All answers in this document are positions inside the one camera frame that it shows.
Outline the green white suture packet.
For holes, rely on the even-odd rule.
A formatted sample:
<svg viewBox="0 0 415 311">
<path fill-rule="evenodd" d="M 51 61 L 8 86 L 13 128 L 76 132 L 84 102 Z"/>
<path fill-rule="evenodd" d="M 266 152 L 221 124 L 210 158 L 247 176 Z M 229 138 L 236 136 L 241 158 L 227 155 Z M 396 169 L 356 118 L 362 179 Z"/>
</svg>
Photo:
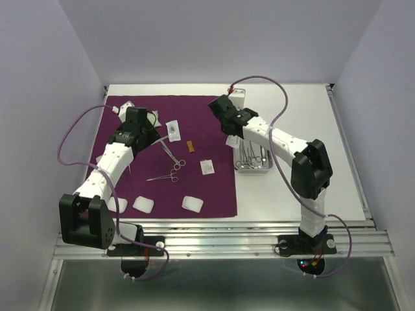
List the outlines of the green white suture packet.
<svg viewBox="0 0 415 311">
<path fill-rule="evenodd" d="M 226 144 L 234 149 L 238 149 L 240 145 L 240 137 L 236 135 L 229 135 Z"/>
</svg>

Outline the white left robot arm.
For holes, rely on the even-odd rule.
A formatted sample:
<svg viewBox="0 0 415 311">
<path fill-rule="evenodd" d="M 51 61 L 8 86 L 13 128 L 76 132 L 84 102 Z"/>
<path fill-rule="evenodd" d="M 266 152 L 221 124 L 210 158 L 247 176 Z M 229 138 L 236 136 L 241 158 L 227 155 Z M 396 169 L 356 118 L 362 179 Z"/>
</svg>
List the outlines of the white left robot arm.
<svg viewBox="0 0 415 311">
<path fill-rule="evenodd" d="M 124 236 L 118 216 L 108 209 L 111 198 L 119 203 L 115 186 L 137 154 L 160 139 L 154 122 L 148 119 L 147 108 L 127 106 L 117 114 L 121 124 L 111 134 L 97 164 L 88 163 L 90 175 L 72 194 L 64 194 L 59 201 L 62 240 L 66 244 L 107 249 L 122 241 L 129 255 L 144 249 L 143 230 L 132 226 L 132 233 Z"/>
</svg>

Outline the clear small packet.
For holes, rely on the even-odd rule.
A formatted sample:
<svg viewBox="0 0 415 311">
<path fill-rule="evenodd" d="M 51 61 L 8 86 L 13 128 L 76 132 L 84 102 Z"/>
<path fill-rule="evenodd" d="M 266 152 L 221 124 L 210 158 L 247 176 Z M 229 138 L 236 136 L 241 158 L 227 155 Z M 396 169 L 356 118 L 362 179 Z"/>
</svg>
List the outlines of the clear small packet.
<svg viewBox="0 0 415 311">
<path fill-rule="evenodd" d="M 215 173 L 215 169 L 214 169 L 213 162 L 212 162 L 211 159 L 209 159 L 209 160 L 202 160 L 200 162 L 200 167 L 201 167 L 202 174 L 204 176 Z"/>
</svg>

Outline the curved forceps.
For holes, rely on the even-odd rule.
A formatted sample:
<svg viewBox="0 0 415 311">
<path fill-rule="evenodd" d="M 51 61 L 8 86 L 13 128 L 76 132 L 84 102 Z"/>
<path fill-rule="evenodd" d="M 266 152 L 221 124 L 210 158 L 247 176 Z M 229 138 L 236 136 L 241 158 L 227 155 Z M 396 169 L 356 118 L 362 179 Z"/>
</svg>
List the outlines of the curved forceps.
<svg viewBox="0 0 415 311">
<path fill-rule="evenodd" d="M 259 164 L 256 163 L 255 161 L 253 161 L 253 159 L 252 159 L 252 155 L 251 155 L 251 151 L 250 151 L 250 143 L 251 142 L 244 143 L 244 145 L 245 145 L 244 152 L 245 152 L 246 162 L 248 163 L 250 168 L 258 168 Z"/>
</svg>

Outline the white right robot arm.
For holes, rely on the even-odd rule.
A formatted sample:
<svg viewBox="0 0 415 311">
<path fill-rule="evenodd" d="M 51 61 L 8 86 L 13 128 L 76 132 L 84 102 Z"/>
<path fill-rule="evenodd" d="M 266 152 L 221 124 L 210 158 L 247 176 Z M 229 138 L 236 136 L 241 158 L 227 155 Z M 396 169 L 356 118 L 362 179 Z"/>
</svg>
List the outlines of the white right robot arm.
<svg viewBox="0 0 415 311">
<path fill-rule="evenodd" d="M 221 95 L 208 104 L 221 131 L 258 144 L 268 150 L 277 169 L 301 206 L 298 234 L 286 238 L 287 248 L 298 247 L 302 253 L 312 253 L 324 244 L 327 234 L 325 196 L 333 169 L 324 143 L 308 142 L 287 134 L 249 108 L 239 109 L 229 95 Z M 278 159 L 291 168 L 290 178 L 283 175 Z"/>
</svg>

